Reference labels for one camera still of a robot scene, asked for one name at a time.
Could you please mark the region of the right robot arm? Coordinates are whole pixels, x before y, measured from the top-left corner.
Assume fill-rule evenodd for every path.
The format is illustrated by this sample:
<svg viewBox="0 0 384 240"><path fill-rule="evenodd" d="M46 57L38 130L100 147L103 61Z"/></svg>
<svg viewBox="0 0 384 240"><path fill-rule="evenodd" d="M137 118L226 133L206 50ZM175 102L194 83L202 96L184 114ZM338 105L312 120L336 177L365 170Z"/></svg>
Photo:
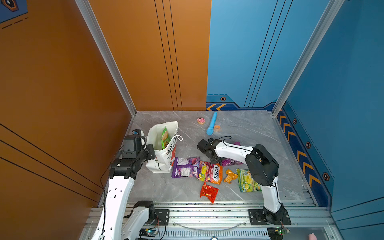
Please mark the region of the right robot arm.
<svg viewBox="0 0 384 240"><path fill-rule="evenodd" d="M201 140L197 149L213 163L232 159L247 165L251 177L261 186L262 210L249 210L252 225L290 225L291 219L281 202L278 188L279 164L261 144L243 147L220 139Z"/></svg>

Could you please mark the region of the magenta grape candy bag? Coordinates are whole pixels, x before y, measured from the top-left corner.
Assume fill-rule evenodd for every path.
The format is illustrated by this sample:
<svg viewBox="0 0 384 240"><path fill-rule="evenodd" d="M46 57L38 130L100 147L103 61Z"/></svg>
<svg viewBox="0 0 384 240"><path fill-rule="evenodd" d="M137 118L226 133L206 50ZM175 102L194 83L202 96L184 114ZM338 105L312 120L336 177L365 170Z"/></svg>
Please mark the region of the magenta grape candy bag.
<svg viewBox="0 0 384 240"><path fill-rule="evenodd" d="M239 162L240 159L244 160L244 148L240 145L240 142L227 143L223 142L219 148L219 156L224 158L222 160L222 166L228 167L232 165L241 165L242 162Z"/></svg>

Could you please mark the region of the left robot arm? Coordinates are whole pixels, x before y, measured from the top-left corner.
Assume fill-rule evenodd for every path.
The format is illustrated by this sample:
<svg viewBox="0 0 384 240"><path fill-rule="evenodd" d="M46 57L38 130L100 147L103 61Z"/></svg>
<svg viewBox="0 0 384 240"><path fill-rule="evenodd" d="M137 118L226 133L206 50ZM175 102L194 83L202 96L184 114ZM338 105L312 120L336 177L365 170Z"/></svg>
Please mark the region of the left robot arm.
<svg viewBox="0 0 384 240"><path fill-rule="evenodd" d="M125 136L121 155L111 164L105 206L93 240L135 240L141 228L155 218L153 202L139 201L123 223L137 173L146 161L156 157L153 145L147 145L144 132L136 129Z"/></svg>

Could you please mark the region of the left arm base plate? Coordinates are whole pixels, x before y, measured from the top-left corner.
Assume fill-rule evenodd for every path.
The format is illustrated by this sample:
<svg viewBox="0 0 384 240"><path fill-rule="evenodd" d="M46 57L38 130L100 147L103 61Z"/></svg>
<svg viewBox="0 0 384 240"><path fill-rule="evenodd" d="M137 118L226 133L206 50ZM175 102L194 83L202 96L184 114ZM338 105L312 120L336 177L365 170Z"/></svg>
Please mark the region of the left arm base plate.
<svg viewBox="0 0 384 240"><path fill-rule="evenodd" d="M153 211L150 211L149 220L144 224L144 226L155 226L157 224L167 226L169 224L169 220L169 209L155 209Z"/></svg>

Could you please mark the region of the purple Fox's candy bag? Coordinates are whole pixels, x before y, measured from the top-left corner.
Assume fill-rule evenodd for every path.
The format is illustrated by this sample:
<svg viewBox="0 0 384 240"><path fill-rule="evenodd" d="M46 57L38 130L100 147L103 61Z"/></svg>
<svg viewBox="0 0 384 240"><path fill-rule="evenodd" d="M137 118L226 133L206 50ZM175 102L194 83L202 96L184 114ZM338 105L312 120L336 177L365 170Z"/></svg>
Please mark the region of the purple Fox's candy bag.
<svg viewBox="0 0 384 240"><path fill-rule="evenodd" d="M178 158L176 157L173 164L171 178L198 177L200 172L200 157L194 158Z"/></svg>

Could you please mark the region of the white floral paper bag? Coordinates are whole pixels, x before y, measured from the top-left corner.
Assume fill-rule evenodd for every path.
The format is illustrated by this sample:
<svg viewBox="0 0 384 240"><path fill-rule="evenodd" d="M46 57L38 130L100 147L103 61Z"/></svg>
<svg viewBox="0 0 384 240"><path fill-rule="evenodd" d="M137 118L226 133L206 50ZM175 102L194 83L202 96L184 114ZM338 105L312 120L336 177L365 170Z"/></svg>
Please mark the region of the white floral paper bag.
<svg viewBox="0 0 384 240"><path fill-rule="evenodd" d="M156 158L149 160L146 167L152 173L170 174L176 157L177 142L183 137L178 135L179 123L177 121L154 125L147 135L147 143L152 144ZM161 136L164 128L168 129L171 141L165 149L162 149Z"/></svg>

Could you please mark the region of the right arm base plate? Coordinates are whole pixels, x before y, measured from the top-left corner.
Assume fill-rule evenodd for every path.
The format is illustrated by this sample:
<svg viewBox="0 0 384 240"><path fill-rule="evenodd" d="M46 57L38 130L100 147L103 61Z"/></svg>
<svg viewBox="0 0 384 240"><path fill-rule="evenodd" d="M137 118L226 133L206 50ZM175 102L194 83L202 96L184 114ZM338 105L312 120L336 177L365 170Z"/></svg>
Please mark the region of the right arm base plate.
<svg viewBox="0 0 384 240"><path fill-rule="evenodd" d="M264 209L249 209L249 218L252 226L256 225L284 225L292 224L288 211L285 208L272 213Z"/></svg>

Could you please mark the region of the green Lays chips bag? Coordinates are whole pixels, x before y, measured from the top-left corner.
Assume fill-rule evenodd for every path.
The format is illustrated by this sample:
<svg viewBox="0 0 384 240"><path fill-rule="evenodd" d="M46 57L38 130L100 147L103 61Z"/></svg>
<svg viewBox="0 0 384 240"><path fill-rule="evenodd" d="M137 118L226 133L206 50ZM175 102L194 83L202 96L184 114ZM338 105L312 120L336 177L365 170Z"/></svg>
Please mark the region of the green Lays chips bag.
<svg viewBox="0 0 384 240"><path fill-rule="evenodd" d="M168 144L170 143L170 141L171 141L171 137L169 135L168 129L164 128L164 130L162 132L162 136L161 136L162 149L165 149L168 146Z"/></svg>

